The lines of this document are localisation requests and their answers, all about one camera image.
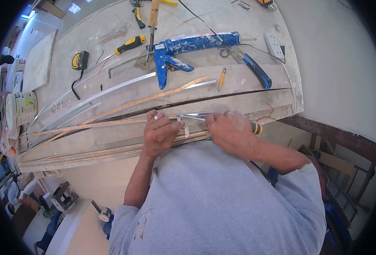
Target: power strip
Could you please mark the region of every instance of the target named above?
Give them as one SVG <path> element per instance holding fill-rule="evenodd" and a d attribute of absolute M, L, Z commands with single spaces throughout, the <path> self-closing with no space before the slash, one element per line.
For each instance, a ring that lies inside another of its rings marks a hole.
<path fill-rule="evenodd" d="M 270 53 L 277 58 L 284 59 L 284 54 L 280 48 L 280 42 L 272 33 L 264 34 L 267 45 L 269 46 Z"/>

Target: hand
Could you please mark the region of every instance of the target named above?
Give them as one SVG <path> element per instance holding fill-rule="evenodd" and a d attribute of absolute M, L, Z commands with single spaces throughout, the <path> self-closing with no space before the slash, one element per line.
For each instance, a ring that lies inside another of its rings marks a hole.
<path fill-rule="evenodd" d="M 249 160 L 253 157 L 257 138 L 252 133 L 251 123 L 243 114 L 231 111 L 211 113 L 205 120 L 214 144 L 239 157 Z"/>
<path fill-rule="evenodd" d="M 147 125 L 144 128 L 144 147 L 141 153 L 155 158 L 161 152 L 171 148 L 172 142 L 184 122 L 171 122 L 164 113 L 151 110 L 147 113 Z"/>

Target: paint bucket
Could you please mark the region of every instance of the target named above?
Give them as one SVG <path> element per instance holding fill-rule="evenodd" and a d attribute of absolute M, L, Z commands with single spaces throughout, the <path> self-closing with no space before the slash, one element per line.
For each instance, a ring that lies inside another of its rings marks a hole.
<path fill-rule="evenodd" d="M 101 219 L 102 221 L 104 221 L 104 222 L 109 222 L 109 220 L 110 220 L 110 216 L 111 216 L 111 210 L 110 210 L 110 208 L 107 208 L 107 207 L 105 207 L 102 211 L 101 211 L 101 213 L 99 214 L 99 219 Z"/>
<path fill-rule="evenodd" d="M 6 119 L 9 129 L 27 124 L 38 113 L 38 101 L 35 92 L 17 92 L 7 95 Z"/>

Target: red wire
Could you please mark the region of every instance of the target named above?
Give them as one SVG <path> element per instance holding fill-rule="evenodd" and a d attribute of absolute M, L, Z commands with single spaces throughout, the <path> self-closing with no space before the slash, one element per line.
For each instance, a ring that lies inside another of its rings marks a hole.
<path fill-rule="evenodd" d="M 103 65 L 101 66 L 101 68 L 100 68 L 100 70 L 99 70 L 99 72 L 98 72 L 97 74 L 99 74 L 99 73 L 100 73 L 101 69 L 102 69 L 102 68 L 103 68 L 103 66 L 104 66 L 104 65 L 106 64 L 107 60 L 108 60 L 108 59 L 106 59 L 106 61 L 104 61 Z"/>
<path fill-rule="evenodd" d="M 272 112 L 273 112 L 273 107 L 272 107 L 272 105 L 271 105 L 271 104 L 268 104 L 268 103 L 266 103 L 266 104 L 267 104 L 268 106 L 270 106 L 270 113 L 269 113 L 269 115 L 264 116 L 264 117 L 258 119 L 256 122 L 258 122 L 259 120 L 267 119 L 268 117 L 270 117 L 270 115 L 272 115 Z"/>

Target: workbench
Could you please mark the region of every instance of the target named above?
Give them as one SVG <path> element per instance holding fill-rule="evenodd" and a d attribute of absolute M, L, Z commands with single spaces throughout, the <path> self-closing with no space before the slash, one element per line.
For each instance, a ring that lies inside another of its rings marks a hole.
<path fill-rule="evenodd" d="M 246 3 L 250 4 L 248 11 L 238 6 L 237 3 L 231 4 L 230 1 L 190 0 L 185 2 L 215 32 L 237 31 L 241 37 L 257 38 L 257 40 L 242 40 L 242 43 L 251 44 L 263 51 L 270 52 L 263 34 L 274 33 L 285 46 L 286 67 L 292 84 L 279 61 L 249 46 L 242 45 L 239 48 L 248 53 L 270 76 L 273 84 L 272 89 L 268 91 L 261 87 L 256 76 L 243 64 L 235 52 L 231 51 L 231 56 L 222 58 L 216 48 L 198 50 L 177 55 L 178 59 L 195 67 L 195 70 L 192 72 L 168 71 L 168 82 L 163 91 L 178 88 L 204 75 L 210 75 L 210 79 L 219 80 L 222 69 L 225 67 L 227 71 L 220 91 L 217 90 L 218 84 L 216 83 L 177 92 L 119 110 L 98 121 L 124 117 L 144 118 L 145 113 L 150 109 L 161 109 L 165 114 L 237 110 L 245 114 L 249 120 L 258 120 L 269 113 L 274 119 L 281 119 L 303 111 L 302 83 L 296 53 L 279 9 L 270 12 L 254 0 L 246 0 Z M 144 6 L 140 8 L 141 18 L 148 25 L 151 3 L 143 1 L 142 4 Z M 89 52 L 88 65 L 92 67 L 102 55 L 102 51 L 104 53 L 101 59 L 113 53 L 114 48 L 124 44 L 129 38 L 144 34 L 149 41 L 150 28 L 146 26 L 140 30 L 131 10 L 132 6 L 129 0 L 120 0 L 91 14 L 56 39 L 50 66 L 49 84 L 35 90 L 38 109 L 47 110 L 28 130 L 29 134 L 39 132 L 49 123 L 57 120 L 67 109 L 78 104 L 79 101 L 75 95 L 72 92 L 67 93 L 71 90 L 72 82 L 80 76 L 80 71 L 75 71 L 70 67 L 75 53 Z M 161 4 L 157 28 L 155 43 L 183 34 L 188 36 L 212 33 L 201 20 L 194 17 L 181 4 L 178 4 L 177 7 Z M 148 45 L 147 42 L 118 57 L 109 58 L 99 74 L 102 64 L 84 74 L 83 79 L 79 82 L 80 85 L 76 88 L 81 100 L 101 92 L 101 87 L 103 90 L 109 89 L 131 79 L 155 72 L 156 67 L 153 59 L 146 63 L 145 58 L 140 58 L 112 70 L 112 78 L 108 77 L 110 67 L 146 54 L 146 45 Z M 79 115 L 64 126 L 79 125 L 124 103 L 160 92 L 162 91 L 159 89 L 156 76 L 135 82 L 93 100 L 92 105 L 99 104 L 99 106 Z M 189 126 L 190 133 L 206 130 L 203 122 L 184 121 Z M 271 121 L 273 119 L 265 118 L 258 123 L 264 124 Z M 28 155 L 23 151 L 30 150 L 28 147 L 23 147 L 18 156 L 21 171 L 65 169 L 138 156 L 141 147 L 137 145 L 144 141 L 144 126 L 145 123 L 140 122 L 81 130 L 62 136 L 42 147 L 32 148 L 31 150 L 36 150 L 31 151 Z M 192 138 L 187 138 L 187 142 L 202 139 L 210 139 L 209 134 L 194 135 Z M 34 146 L 31 143 L 36 140 L 36 137 L 29 138 L 29 148 Z M 129 145 L 136 146 L 130 151 L 116 150 L 116 148 Z"/>

